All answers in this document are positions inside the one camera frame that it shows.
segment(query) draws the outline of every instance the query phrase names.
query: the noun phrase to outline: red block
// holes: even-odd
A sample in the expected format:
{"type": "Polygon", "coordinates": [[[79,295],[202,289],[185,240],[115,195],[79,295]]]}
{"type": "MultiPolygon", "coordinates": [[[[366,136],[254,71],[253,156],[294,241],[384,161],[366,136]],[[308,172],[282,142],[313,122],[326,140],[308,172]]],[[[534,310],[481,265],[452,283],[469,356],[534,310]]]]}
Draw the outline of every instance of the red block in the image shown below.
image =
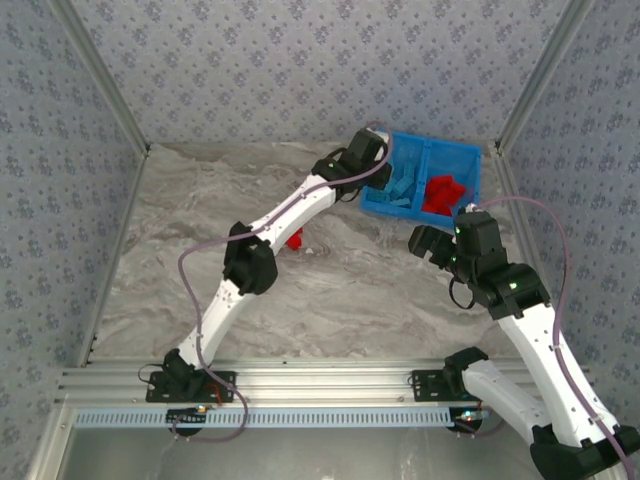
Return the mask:
{"type": "Polygon", "coordinates": [[[456,192],[456,194],[458,194],[460,197],[467,191],[467,187],[456,182],[453,182],[449,188],[451,188],[452,191],[456,192]]]}
{"type": "Polygon", "coordinates": [[[446,215],[447,217],[453,216],[451,215],[451,209],[448,205],[442,205],[440,208],[438,208],[438,211],[436,213],[438,213],[439,215],[446,215]]]}
{"type": "Polygon", "coordinates": [[[427,183],[426,194],[427,198],[438,193],[443,187],[448,187],[453,183],[453,175],[441,175],[439,177],[432,177],[427,183]]]}
{"type": "Polygon", "coordinates": [[[438,193],[429,197],[429,203],[438,209],[448,203],[449,196],[449,189],[447,187],[442,188],[438,193]]]}
{"type": "Polygon", "coordinates": [[[428,202],[425,202],[425,203],[422,205],[422,211],[423,211],[423,212],[426,212],[426,213],[437,213],[437,212],[436,212],[436,207],[434,207],[433,205],[431,205],[431,204],[430,204],[430,203],[428,203],[428,202]]]}
{"type": "Polygon", "coordinates": [[[289,240],[287,240],[286,242],[287,247],[289,247],[294,252],[302,246],[302,237],[300,236],[301,234],[302,228],[299,228],[298,231],[291,235],[291,237],[289,237],[289,240]]]}

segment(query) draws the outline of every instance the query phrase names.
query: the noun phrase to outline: black mounting bracket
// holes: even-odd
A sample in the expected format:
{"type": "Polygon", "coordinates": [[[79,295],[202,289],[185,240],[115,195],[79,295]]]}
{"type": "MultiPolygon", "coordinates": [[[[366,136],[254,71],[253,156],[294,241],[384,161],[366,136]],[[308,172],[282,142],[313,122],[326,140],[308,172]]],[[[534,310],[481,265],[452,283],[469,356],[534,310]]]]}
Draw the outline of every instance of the black mounting bracket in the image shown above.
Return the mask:
{"type": "Polygon", "coordinates": [[[421,402],[480,402],[467,392],[454,392],[442,370],[414,370],[411,372],[413,399],[421,402]]]}
{"type": "MultiPolygon", "coordinates": [[[[169,425],[173,425],[173,422],[179,422],[182,424],[188,423],[190,425],[204,425],[207,421],[207,414],[206,412],[198,413],[196,408],[173,409],[167,410],[164,421],[169,425]]],[[[202,430],[202,428],[176,426],[176,433],[183,437],[191,437],[200,430],[202,430]]]]}
{"type": "MultiPolygon", "coordinates": [[[[225,382],[235,386],[236,372],[215,372],[225,382]]],[[[188,365],[178,349],[164,357],[162,371],[153,372],[147,387],[147,403],[212,403],[233,402],[233,392],[213,380],[204,370],[188,365]]]]}

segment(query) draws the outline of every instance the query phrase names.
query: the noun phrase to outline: blue patterned wallpaper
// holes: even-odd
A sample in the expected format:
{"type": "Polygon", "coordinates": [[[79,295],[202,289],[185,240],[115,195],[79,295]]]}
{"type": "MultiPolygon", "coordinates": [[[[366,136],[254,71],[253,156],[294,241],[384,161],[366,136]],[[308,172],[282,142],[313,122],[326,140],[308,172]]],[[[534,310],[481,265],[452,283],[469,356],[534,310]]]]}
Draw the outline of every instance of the blue patterned wallpaper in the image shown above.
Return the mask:
{"type": "MultiPolygon", "coordinates": [[[[596,2],[509,158],[521,192],[568,228],[566,336],[609,408],[640,427],[639,93],[640,4],[596,2]]],[[[557,288],[560,239],[544,213],[529,212],[557,288]]]]}
{"type": "Polygon", "coordinates": [[[566,0],[72,0],[150,142],[496,138],[566,0]]]}
{"type": "Polygon", "coordinates": [[[0,478],[77,360],[137,160],[45,0],[0,2],[0,478]]]}

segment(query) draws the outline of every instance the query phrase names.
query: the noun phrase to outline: gray marble floor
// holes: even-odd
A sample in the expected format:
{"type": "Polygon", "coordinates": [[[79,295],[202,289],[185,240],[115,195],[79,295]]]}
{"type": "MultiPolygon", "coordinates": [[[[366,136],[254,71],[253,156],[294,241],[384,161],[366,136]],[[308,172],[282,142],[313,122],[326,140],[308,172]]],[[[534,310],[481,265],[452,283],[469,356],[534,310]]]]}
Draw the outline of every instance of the gray marble floor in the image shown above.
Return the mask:
{"type": "MultiPolygon", "coordinates": [[[[162,356],[194,324],[177,273],[186,248],[249,223],[293,191],[335,143],[154,145],[115,281],[96,357],[162,356]]],[[[485,158],[482,198],[501,194],[485,158]]],[[[499,219],[520,259],[506,208],[499,219]]],[[[304,231],[303,248],[278,255],[276,284],[241,314],[218,358],[256,356],[442,357],[469,345],[490,355],[515,348],[480,307],[449,300],[449,276],[407,251],[414,224],[338,203],[304,231]]],[[[223,248],[193,254],[187,273],[204,308],[221,277],[223,248]]],[[[461,288],[460,301],[468,298],[461,288]]]]}

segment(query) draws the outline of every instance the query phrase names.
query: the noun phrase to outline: blue tray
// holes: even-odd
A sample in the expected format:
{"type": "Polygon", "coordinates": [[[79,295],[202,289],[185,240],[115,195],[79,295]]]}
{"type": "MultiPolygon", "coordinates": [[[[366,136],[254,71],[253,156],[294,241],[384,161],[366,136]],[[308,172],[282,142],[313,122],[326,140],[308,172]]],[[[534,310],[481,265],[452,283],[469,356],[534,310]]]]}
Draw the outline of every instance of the blue tray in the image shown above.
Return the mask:
{"type": "Polygon", "coordinates": [[[451,229],[453,217],[422,211],[427,183],[441,175],[453,175],[456,183],[467,188],[451,213],[456,215],[460,206],[478,203],[480,147],[394,132],[389,163],[393,172],[387,187],[365,187],[360,201],[362,210],[451,229]]]}

